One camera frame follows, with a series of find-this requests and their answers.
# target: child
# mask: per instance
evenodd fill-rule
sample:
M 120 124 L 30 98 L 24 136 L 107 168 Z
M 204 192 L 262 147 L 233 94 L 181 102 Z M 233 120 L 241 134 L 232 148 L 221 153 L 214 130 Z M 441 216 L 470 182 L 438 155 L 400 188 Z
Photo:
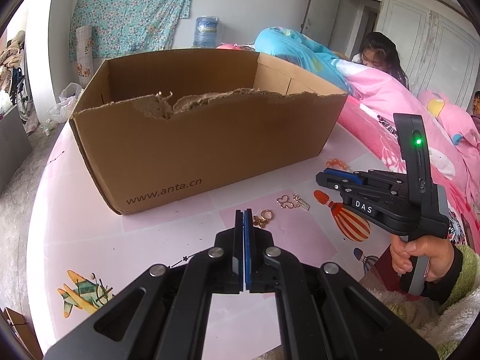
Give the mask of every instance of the child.
M 480 91 L 475 92 L 472 111 L 472 114 L 480 115 Z
M 429 256 L 424 298 L 410 301 L 398 292 L 368 288 L 390 311 L 435 347 L 445 360 L 472 326 L 480 310 L 480 257 L 465 245 L 426 235 L 409 243 L 391 235 L 392 266 L 399 274 L 412 269 L 410 256 Z M 258 360 L 283 360 L 281 347 Z
M 400 66 L 397 47 L 381 32 L 371 32 L 365 37 L 360 52 L 352 58 L 352 62 L 384 71 L 409 88 L 405 72 Z

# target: pink blanket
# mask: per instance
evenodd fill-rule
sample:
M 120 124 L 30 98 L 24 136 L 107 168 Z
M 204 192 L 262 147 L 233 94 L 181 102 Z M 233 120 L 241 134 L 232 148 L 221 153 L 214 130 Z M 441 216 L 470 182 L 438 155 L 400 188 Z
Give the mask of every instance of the pink blanket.
M 360 101 L 349 96 L 338 122 L 368 147 L 390 170 L 405 173 L 405 162 L 401 159 L 397 138 L 385 128 L 383 123 L 369 117 L 361 109 Z M 480 225 L 466 200 L 465 193 L 435 166 L 431 167 L 431 178 L 435 184 L 443 185 L 447 193 L 450 239 L 455 243 L 469 243 L 477 252 L 480 251 Z
M 466 197 L 478 204 L 480 192 L 480 133 L 472 117 L 458 105 L 450 103 L 444 93 L 423 91 L 418 101 L 437 119 L 455 148 L 462 154 L 467 175 Z
M 475 170 L 480 168 L 480 161 L 472 156 L 465 157 L 465 152 L 455 147 L 438 121 L 402 84 L 386 73 L 361 64 L 340 60 L 336 67 L 354 88 L 354 97 L 364 111 L 362 117 L 371 116 L 390 133 L 396 133 L 393 113 L 421 115 L 427 133 L 430 164 L 458 187 L 470 205 L 477 204 L 479 173 Z M 392 171 L 401 171 L 399 164 L 386 164 Z

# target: white cabinet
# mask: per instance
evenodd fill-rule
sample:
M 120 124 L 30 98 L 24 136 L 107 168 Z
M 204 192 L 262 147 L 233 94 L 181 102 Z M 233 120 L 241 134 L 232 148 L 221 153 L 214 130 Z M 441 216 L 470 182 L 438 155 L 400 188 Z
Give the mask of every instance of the white cabinet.
M 445 93 L 452 103 L 466 109 L 479 71 L 479 42 L 445 17 L 433 14 L 425 57 L 415 91 Z
M 480 38 L 468 20 L 435 0 L 383 0 L 376 30 L 397 45 L 415 96 L 429 89 L 468 107 L 480 62 Z
M 376 31 L 397 46 L 410 88 L 417 77 L 431 23 L 430 10 L 409 0 L 383 0 Z

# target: hot air balloon sticker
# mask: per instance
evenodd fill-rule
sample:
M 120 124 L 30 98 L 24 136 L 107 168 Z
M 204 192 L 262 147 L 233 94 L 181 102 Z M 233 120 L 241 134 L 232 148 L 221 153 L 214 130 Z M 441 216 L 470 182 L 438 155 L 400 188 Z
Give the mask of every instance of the hot air balloon sticker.
M 328 205 L 332 210 L 333 219 L 346 238 L 363 242 L 370 236 L 368 221 L 344 208 L 342 203 L 332 202 L 330 197 L 320 190 L 316 190 L 313 195 L 321 204 Z
M 367 273 L 378 261 L 377 256 L 365 256 L 363 250 L 359 249 L 358 247 L 353 250 L 353 255 L 358 261 L 363 263 L 363 273 Z

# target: metal screw head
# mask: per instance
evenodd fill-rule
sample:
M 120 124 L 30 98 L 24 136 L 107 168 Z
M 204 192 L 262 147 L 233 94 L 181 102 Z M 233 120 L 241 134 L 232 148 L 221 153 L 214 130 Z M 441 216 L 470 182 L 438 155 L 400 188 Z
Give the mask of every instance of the metal screw head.
M 158 278 L 159 276 L 163 276 L 165 272 L 167 271 L 167 267 L 164 266 L 163 264 L 155 264 L 150 267 L 150 275 L 152 275 L 154 278 Z
M 278 257 L 282 251 L 276 246 L 267 247 L 265 253 L 268 257 Z
M 329 275 L 335 275 L 338 273 L 338 265 L 335 264 L 334 262 L 327 262 L 323 266 L 323 270 L 325 271 L 325 273 Z
M 211 247 L 209 250 L 208 250 L 208 255 L 210 257 L 212 257 L 213 259 L 216 259 L 218 257 L 222 257 L 223 256 L 223 249 L 221 247 Z

